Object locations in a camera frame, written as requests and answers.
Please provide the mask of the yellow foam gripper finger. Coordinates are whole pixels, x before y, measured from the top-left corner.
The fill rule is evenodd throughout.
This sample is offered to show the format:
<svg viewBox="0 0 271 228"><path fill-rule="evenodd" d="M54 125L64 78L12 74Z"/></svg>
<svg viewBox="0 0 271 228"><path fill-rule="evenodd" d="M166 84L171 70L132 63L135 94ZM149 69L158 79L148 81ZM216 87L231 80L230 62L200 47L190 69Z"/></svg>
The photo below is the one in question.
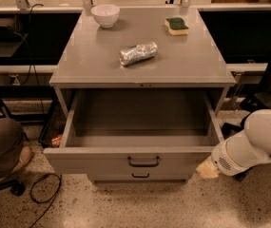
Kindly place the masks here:
<svg viewBox="0 0 271 228"><path fill-rule="evenodd" d="M220 174L218 167L212 162L210 157L203 161L196 168L196 171L204 179L216 179Z"/></svg>

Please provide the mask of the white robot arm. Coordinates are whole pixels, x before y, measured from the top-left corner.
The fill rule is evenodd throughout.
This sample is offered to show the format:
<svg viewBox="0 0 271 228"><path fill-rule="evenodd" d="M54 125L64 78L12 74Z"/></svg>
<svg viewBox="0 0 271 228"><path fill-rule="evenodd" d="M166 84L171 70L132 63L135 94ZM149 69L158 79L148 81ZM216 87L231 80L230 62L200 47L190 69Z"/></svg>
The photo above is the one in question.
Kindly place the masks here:
<svg viewBox="0 0 271 228"><path fill-rule="evenodd" d="M196 171L201 178L215 179L267 163L271 163L271 109L262 109L246 118L243 130L217 144Z"/></svg>

